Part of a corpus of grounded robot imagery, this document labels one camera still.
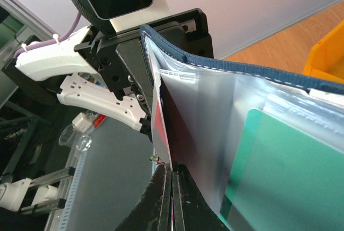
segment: wooden floor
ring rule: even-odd
[[[302,74],[313,45],[344,20],[344,2],[280,31],[226,60]]]

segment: white cable clip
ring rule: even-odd
[[[27,45],[25,44],[25,43],[23,43],[22,45],[21,45],[21,47],[23,48],[23,50],[25,50],[25,52],[27,53]]]
[[[59,35],[58,34],[54,34],[53,35],[53,39],[56,41],[56,43],[59,45],[59,44],[61,44],[61,42],[59,42]]]

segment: gray tabletop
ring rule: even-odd
[[[81,155],[60,230],[114,230],[129,215],[152,175],[148,137],[107,118]]]

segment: yellow plastic container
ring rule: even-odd
[[[312,47],[303,74],[344,83],[344,21]]]

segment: green card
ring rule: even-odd
[[[234,212],[249,230],[344,230],[344,154],[250,110],[221,209],[229,226]]]

